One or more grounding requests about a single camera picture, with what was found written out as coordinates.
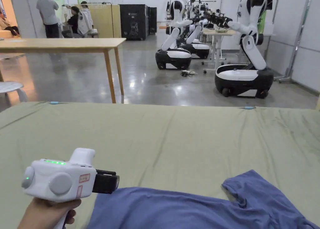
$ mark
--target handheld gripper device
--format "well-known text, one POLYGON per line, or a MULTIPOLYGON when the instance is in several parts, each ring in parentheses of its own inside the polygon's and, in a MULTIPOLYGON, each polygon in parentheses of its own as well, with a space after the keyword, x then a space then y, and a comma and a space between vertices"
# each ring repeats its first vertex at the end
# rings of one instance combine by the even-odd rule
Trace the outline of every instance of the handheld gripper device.
MULTIPOLYGON (((68 162, 41 159, 26 168, 23 192, 32 197, 67 202, 89 197, 92 192, 111 194, 119 185, 115 172, 96 170, 92 165, 95 150, 77 148, 68 162)), ((54 229, 63 229, 65 215, 54 229)))

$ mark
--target round stool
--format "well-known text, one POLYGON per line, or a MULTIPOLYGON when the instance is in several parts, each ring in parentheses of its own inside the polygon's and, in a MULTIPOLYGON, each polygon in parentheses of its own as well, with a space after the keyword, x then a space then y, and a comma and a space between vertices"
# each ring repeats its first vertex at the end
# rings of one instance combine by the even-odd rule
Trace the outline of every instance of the round stool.
POLYGON ((0 93, 8 93, 17 91, 19 99, 21 102, 27 102, 28 97, 21 88, 23 87, 23 84, 18 82, 0 82, 0 93))

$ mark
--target blue t-shirt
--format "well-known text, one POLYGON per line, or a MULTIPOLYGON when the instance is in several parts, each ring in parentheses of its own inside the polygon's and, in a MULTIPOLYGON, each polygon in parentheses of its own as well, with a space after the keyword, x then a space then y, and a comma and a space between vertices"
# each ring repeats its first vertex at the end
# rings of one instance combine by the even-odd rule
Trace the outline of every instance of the blue t-shirt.
POLYGON ((223 183, 235 202, 149 188, 99 194, 89 229, 320 229, 255 171, 223 183))

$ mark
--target man in gray shirt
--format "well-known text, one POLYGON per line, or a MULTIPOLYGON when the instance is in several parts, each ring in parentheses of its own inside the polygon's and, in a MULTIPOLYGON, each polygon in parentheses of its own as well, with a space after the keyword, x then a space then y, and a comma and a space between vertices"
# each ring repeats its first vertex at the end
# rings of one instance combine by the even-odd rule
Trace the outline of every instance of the man in gray shirt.
POLYGON ((37 9, 40 12, 47 38, 59 38, 58 18, 55 10, 59 6, 54 0, 38 0, 37 9))

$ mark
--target white robot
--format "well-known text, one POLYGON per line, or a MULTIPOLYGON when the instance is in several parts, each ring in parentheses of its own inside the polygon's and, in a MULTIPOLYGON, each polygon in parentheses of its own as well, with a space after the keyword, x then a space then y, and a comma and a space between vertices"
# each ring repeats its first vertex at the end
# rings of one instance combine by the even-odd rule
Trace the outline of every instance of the white robot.
POLYGON ((178 48, 176 40, 182 34, 183 28, 189 26, 192 21, 183 20, 185 4, 182 0, 171 0, 168 9, 172 23, 167 27, 166 33, 170 36, 156 52, 156 62, 161 70, 186 70, 190 66, 191 54, 183 48, 178 48))
POLYGON ((211 16, 210 20, 219 27, 238 32, 241 48, 251 62, 249 65, 224 65, 216 70, 216 88, 225 97, 265 98, 268 95, 274 75, 257 48, 263 42, 263 34, 258 33, 258 19, 266 10, 272 10, 272 0, 241 0, 238 22, 227 17, 211 16))
POLYGON ((180 48, 183 48, 189 51, 191 54, 197 55, 201 59, 206 59, 210 53, 210 47, 204 43, 199 42, 198 35, 203 29, 204 25, 207 25, 209 22, 207 19, 199 20, 195 22, 195 24, 190 25, 185 29, 183 35, 189 35, 185 39, 184 37, 180 37, 177 40, 177 45, 180 48))
POLYGON ((185 28, 177 40, 177 45, 189 51, 191 55, 196 55, 195 58, 206 59, 210 53, 210 47, 196 38, 201 33, 203 26, 209 23, 207 19, 202 19, 204 11, 209 11, 209 8, 208 4, 201 4, 201 0, 197 5, 194 4, 195 1, 190 0, 187 10, 188 19, 192 20, 192 25, 185 28))
MULTIPOLYGON (((32 197, 60 203, 89 197, 91 193, 111 194, 118 188, 115 172, 96 170, 92 165, 95 151, 77 148, 70 161, 40 159, 26 168, 23 192, 32 197)), ((66 216, 54 229, 63 229, 66 216)))

